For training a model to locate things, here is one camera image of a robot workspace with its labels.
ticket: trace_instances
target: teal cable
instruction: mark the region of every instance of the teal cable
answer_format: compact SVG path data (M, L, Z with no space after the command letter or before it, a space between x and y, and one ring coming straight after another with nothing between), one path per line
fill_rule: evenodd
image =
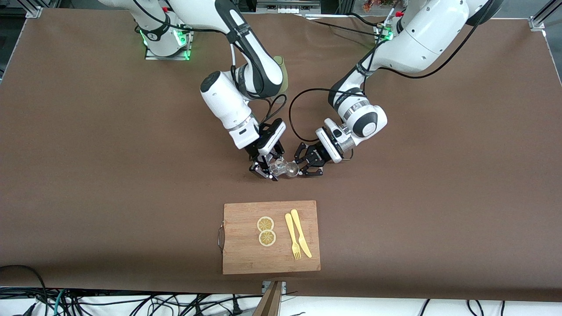
M65 291L66 291L66 289L63 288L63 289L58 293L58 295L57 295L57 300L55 301L55 310L54 310L54 312L53 312L53 316L57 316L57 315L58 315L58 303L61 302L62 294L63 294Z

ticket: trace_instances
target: cutting board handle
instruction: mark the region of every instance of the cutting board handle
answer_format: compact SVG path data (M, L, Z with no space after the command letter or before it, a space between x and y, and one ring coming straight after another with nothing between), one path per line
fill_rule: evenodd
M217 244L219 245L220 253L222 254L223 250L224 250L224 243L221 246L220 241L222 239L221 237L224 236L224 221L222 223L220 223L220 227L219 227L219 231L218 231L217 235L218 235Z

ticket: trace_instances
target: transparent glass object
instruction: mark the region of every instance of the transparent glass object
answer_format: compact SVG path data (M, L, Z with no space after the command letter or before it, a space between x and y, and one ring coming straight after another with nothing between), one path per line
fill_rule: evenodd
M298 165L294 161L287 162L283 158L277 160L273 165L271 165L271 173L277 177L282 174L286 174L292 178L298 174L298 171Z

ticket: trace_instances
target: fork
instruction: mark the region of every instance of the fork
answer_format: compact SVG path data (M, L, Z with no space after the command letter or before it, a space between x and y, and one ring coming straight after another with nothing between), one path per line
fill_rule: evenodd
M293 256L295 260L301 258L301 248L297 244L297 239L294 237L294 227L293 227L293 218L290 213L285 214L285 221L287 222L287 227L289 228L289 234L291 234L291 240L293 241L293 245L291 249L293 250Z

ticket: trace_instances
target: knife handle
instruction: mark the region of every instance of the knife handle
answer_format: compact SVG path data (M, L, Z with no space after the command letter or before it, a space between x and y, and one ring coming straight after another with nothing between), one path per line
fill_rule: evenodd
M287 227L289 228L289 234L291 234L291 240L296 243L297 240L294 237L293 218L289 213L285 214L285 222L287 222Z
M293 216L294 224L297 226L299 236L304 236L304 234L302 233L301 220L300 218L298 218L297 210L291 210L291 215Z

